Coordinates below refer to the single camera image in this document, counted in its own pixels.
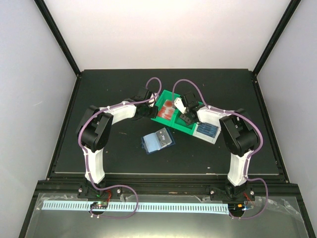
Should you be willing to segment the black card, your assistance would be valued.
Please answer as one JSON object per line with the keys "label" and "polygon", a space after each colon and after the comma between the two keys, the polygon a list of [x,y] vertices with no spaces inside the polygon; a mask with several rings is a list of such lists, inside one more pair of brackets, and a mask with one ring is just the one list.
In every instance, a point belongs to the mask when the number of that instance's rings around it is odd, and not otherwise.
{"label": "black card", "polygon": [[169,135],[169,132],[165,127],[158,130],[155,134],[161,148],[166,147],[172,143],[172,139]]}

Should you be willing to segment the blue leather card holder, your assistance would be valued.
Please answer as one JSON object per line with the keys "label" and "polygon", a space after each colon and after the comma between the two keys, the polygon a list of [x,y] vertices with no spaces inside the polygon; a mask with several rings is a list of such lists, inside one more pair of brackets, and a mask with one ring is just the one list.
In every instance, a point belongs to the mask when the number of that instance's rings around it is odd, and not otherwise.
{"label": "blue leather card holder", "polygon": [[175,145],[175,140],[172,137],[172,133],[170,132],[170,130],[168,128],[166,128],[166,129],[169,132],[169,135],[172,139],[172,143],[170,145],[161,148],[160,144],[158,142],[158,139],[156,137],[156,134],[155,134],[155,132],[153,132],[153,133],[147,134],[141,138],[141,148],[144,149],[147,154],[151,154],[151,153],[157,152],[159,150],[162,150],[164,148]]}

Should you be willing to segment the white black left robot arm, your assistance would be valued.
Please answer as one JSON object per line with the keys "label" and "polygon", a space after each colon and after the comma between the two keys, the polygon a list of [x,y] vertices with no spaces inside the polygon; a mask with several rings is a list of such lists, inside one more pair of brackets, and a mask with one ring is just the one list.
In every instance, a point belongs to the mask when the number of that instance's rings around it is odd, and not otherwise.
{"label": "white black left robot arm", "polygon": [[141,88],[139,95],[128,98],[116,105],[107,107],[89,106],[76,130],[78,144],[84,153],[85,178],[91,182],[89,192],[95,197],[103,197],[106,185],[103,150],[108,142],[112,125],[125,119],[143,117],[155,118],[158,107],[155,105],[159,93]]}

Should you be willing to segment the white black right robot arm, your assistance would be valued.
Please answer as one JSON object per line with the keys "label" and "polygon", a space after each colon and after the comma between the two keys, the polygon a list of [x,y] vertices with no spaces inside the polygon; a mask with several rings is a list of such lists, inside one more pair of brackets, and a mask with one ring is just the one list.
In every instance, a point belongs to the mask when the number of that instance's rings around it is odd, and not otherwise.
{"label": "white black right robot arm", "polygon": [[186,124],[207,123],[221,129],[225,145],[231,154],[225,194],[231,200],[243,194],[242,185],[248,180],[251,157],[263,146],[263,136],[248,118],[244,109],[228,111],[211,105],[200,105],[193,93],[173,99]]}

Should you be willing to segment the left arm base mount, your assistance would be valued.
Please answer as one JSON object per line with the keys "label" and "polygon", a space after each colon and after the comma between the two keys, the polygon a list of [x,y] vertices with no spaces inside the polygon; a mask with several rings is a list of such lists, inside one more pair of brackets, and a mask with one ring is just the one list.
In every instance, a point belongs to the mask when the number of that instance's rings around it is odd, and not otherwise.
{"label": "left arm base mount", "polygon": [[111,200],[117,199],[121,195],[122,191],[122,186],[110,189],[108,188],[107,190],[98,190],[95,189],[89,181],[86,181],[80,184],[77,197],[87,198],[88,200]]}

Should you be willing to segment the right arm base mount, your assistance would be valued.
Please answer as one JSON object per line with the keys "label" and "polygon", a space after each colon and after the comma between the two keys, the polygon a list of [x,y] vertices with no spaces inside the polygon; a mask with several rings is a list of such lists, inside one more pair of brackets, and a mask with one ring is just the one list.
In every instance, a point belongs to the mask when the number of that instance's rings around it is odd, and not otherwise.
{"label": "right arm base mount", "polygon": [[207,192],[212,200],[244,202],[255,201],[255,196],[251,194],[251,187],[245,183],[241,186],[227,184],[213,184],[207,188]]}

